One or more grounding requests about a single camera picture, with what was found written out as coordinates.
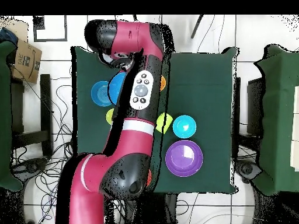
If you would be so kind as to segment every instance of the table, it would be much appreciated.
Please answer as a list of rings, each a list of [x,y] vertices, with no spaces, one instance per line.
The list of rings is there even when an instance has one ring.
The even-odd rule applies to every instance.
[[[204,162],[201,169],[190,177],[173,175],[166,167],[165,154],[179,139],[170,127],[163,138],[160,161],[162,134],[155,130],[152,182],[147,191],[235,192],[235,187],[230,184],[230,163],[232,60],[236,54],[236,48],[229,48],[223,54],[172,54],[169,94],[166,88],[161,92],[158,114],[165,111],[168,97],[167,112],[174,119],[182,114],[195,119],[197,131],[190,140],[201,147]],[[109,81],[118,70],[103,65],[96,54],[80,47],[75,47],[73,55],[77,60],[78,153],[99,153],[110,129],[105,116],[111,107],[97,106],[91,99],[91,88],[98,81]],[[169,83],[166,64],[163,64],[162,74]]]

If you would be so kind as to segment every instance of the wire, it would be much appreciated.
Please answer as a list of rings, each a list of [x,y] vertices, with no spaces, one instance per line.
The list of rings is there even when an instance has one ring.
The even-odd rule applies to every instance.
[[[192,206],[192,210],[191,210],[191,214],[190,214],[190,220],[189,220],[189,224],[190,224],[190,222],[191,222],[191,217],[192,217],[192,213],[193,213],[193,209],[194,209],[194,206],[195,206],[195,203],[196,203],[196,200],[197,200],[197,197],[199,196],[199,193],[197,193],[197,195],[196,195],[196,198],[195,198],[195,201],[194,201],[194,204],[193,204],[193,206]]]
[[[24,75],[23,75],[20,71],[18,71],[18,72],[23,76],[22,80],[24,80],[24,81],[30,86],[31,90],[35,93],[35,95],[40,99],[40,101],[41,101],[43,104],[45,104],[45,102],[42,100],[42,96],[39,97],[38,94],[37,94],[37,93],[34,91],[34,89],[31,87],[31,85],[27,82],[27,80],[25,79]],[[51,79],[51,80],[59,80],[59,79],[69,79],[69,78],[56,78],[56,79]],[[71,85],[61,85],[61,86],[58,87],[57,90],[56,90],[56,95],[57,95],[57,97],[58,97],[58,98],[65,104],[65,106],[66,106],[66,108],[67,108],[67,110],[65,111],[64,115],[62,115],[62,112],[61,112],[61,109],[59,108],[59,106],[51,100],[52,103],[54,103],[54,104],[57,106],[57,108],[59,109],[59,112],[60,112],[60,124],[59,124],[58,120],[56,119],[56,117],[54,116],[53,111],[51,111],[51,110],[47,107],[47,105],[45,104],[45,106],[47,107],[47,109],[49,110],[49,112],[52,114],[52,116],[53,116],[54,119],[56,120],[57,125],[58,125],[59,128],[60,128],[60,130],[59,130],[59,132],[58,132],[58,134],[57,134],[57,137],[56,137],[55,141],[58,139],[58,135],[59,135],[59,134],[62,134],[62,132],[64,132],[65,134],[72,134],[72,131],[68,128],[68,126],[67,126],[66,124],[63,123],[63,119],[64,119],[64,117],[66,116],[67,111],[68,111],[68,106],[67,106],[66,102],[63,101],[63,99],[60,98],[59,95],[58,95],[58,90],[59,90],[59,88],[61,88],[61,87],[63,87],[63,86],[71,86]],[[55,214],[54,214],[53,207],[54,207],[54,204],[55,204],[55,202],[56,202],[56,200],[57,200],[56,194],[57,194],[57,188],[58,188],[58,179],[59,179],[59,177],[60,177],[60,173],[61,173],[61,171],[62,171],[62,167],[63,167],[63,165],[64,165],[64,162],[66,162],[67,159],[68,159],[70,156],[72,156],[72,152],[71,152],[71,150],[70,150],[70,148],[69,148],[69,146],[71,146],[71,143],[70,143],[70,142],[66,142],[66,143],[65,143],[63,135],[62,135],[62,140],[63,140],[63,144],[59,145],[59,146],[54,150],[53,155],[54,155],[58,150],[60,150],[62,147],[64,147],[64,157],[63,157],[62,159],[59,159],[59,160],[56,161],[56,162],[47,163],[46,166],[49,166],[49,165],[54,165],[54,166],[53,166],[52,168],[50,168],[50,169],[45,169],[45,171],[42,171],[38,176],[36,176],[35,181],[34,181],[35,184],[36,184],[36,186],[37,186],[37,188],[38,188],[39,190],[41,190],[42,192],[45,193],[44,196],[42,197],[42,199],[41,199],[41,203],[40,203],[40,206],[41,206],[41,210],[42,210],[42,214],[43,214],[43,216],[42,216],[41,219],[39,220],[38,224],[42,224],[42,223],[44,222],[44,220],[50,220],[50,219],[52,219],[52,216],[49,215],[50,211],[52,212],[53,217],[54,217]],[[27,148],[26,148],[26,147],[24,147],[24,148],[25,148],[25,152],[23,152],[23,153],[16,159],[17,162],[20,162],[20,157],[21,157],[22,155],[24,155],[24,154],[27,152]],[[53,179],[53,178],[56,178],[56,180],[49,182],[49,181],[47,181],[47,178],[52,178],[52,179]],[[40,179],[40,182],[46,186],[46,189],[47,189],[48,191],[45,191],[45,190],[43,190],[43,189],[40,188],[40,186],[39,186],[38,183],[37,183],[38,179]],[[48,198],[48,201],[47,201],[46,203],[43,203],[43,202],[44,202],[44,199],[45,199],[46,197]]]
[[[217,215],[217,216],[213,216],[211,217],[210,219],[206,220],[203,224],[206,224],[209,220],[212,220],[216,217],[219,217],[219,216],[245,216],[245,217],[249,217],[249,218],[252,218],[252,219],[256,219],[256,220],[261,220],[261,221],[266,221],[264,219],[261,219],[261,218],[255,218],[253,216],[246,216],[246,215],[236,215],[236,214],[221,214],[221,215]]]
[[[187,210],[184,212],[184,213],[181,213],[181,214],[177,214],[176,216],[181,216],[181,215],[184,215],[188,210],[189,210],[189,204],[185,201],[185,200],[178,200],[176,203],[178,203],[179,201],[183,201],[186,203],[186,206],[188,207]]]
[[[213,22],[214,22],[214,19],[215,19],[215,15],[214,15],[214,17],[213,17],[213,19],[212,19],[212,22],[211,22],[210,27],[208,28],[206,34],[205,34],[204,37],[203,37],[203,40],[202,40],[202,41],[200,42],[200,44],[199,44],[199,47],[198,47],[198,49],[197,49],[197,52],[199,52],[199,48],[200,48],[202,42],[204,41],[204,38],[206,38],[206,35],[207,35],[208,31],[210,30],[210,28],[211,28],[211,26],[212,26],[212,24],[213,24]]]
[[[27,152],[27,147],[23,147],[23,148],[25,148],[25,151],[22,154],[19,155],[19,157],[17,159],[18,163],[20,163],[20,157]]]
[[[239,148],[242,149],[248,156],[256,155],[256,153],[249,154],[245,149],[241,148],[240,146],[239,146]]]
[[[234,120],[233,118],[231,118],[231,120]],[[241,122],[239,122],[239,124],[241,124],[241,125],[248,125],[248,124],[243,124],[243,123],[241,123]]]
[[[119,214],[120,214],[120,219],[119,219],[119,224],[120,224],[120,222],[121,222],[121,218],[123,218],[123,220],[125,221],[125,223],[126,223],[126,221],[127,221],[127,219],[126,219],[126,217],[123,215],[123,213],[122,213],[122,208],[124,209],[124,206],[123,206],[123,204],[121,203],[121,201],[120,200],[116,200],[119,204],[118,205],[116,205],[115,204],[115,202],[113,201],[113,204],[116,206],[116,210],[119,212]]]
[[[221,35],[222,35],[223,26],[224,26],[224,19],[225,19],[225,15],[223,15],[223,23],[222,23],[222,28],[221,28],[219,40],[218,40],[218,53],[220,53],[220,38],[221,38]]]

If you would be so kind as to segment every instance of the black pole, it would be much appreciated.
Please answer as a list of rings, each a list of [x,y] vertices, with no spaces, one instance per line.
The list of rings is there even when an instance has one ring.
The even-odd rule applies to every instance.
[[[199,15],[199,18],[198,18],[198,20],[197,20],[197,22],[196,22],[196,24],[195,24],[195,27],[194,27],[194,29],[193,29],[193,32],[192,32],[192,34],[191,34],[191,39],[194,38],[194,36],[195,36],[195,34],[196,34],[196,31],[197,31],[197,29],[198,29],[198,27],[199,27],[199,23],[201,22],[203,16],[204,16],[204,15]]]

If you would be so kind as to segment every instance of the orange object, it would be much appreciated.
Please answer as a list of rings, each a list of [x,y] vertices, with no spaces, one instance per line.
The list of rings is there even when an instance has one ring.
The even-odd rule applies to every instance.
[[[148,169],[148,176],[147,176],[147,187],[151,184],[152,181],[152,172]]]
[[[165,88],[166,86],[166,79],[164,76],[161,76],[161,85],[160,85],[160,92]]]

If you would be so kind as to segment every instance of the caster wheel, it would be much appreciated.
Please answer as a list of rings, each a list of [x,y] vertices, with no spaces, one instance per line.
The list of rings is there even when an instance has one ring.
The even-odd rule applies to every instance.
[[[27,224],[35,224],[35,222],[33,220],[29,220]]]
[[[249,184],[249,180],[248,180],[247,178],[242,178],[242,182],[243,182],[244,184]]]

